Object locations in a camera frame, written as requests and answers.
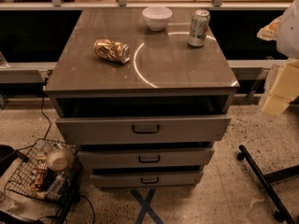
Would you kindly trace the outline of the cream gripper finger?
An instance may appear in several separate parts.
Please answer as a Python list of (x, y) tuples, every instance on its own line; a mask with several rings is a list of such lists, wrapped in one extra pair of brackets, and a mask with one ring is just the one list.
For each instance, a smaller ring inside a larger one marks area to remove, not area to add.
[(298, 96), (299, 61), (292, 60), (276, 69), (276, 75), (263, 103), (262, 112), (268, 116), (278, 116)]

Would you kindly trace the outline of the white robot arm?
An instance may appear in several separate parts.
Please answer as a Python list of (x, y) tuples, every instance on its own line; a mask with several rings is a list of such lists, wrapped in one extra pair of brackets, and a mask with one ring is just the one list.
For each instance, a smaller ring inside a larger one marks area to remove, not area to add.
[(287, 62), (270, 69), (264, 85), (261, 112), (276, 117), (299, 96), (299, 0), (262, 28), (257, 37), (275, 40), (278, 52), (288, 57)]

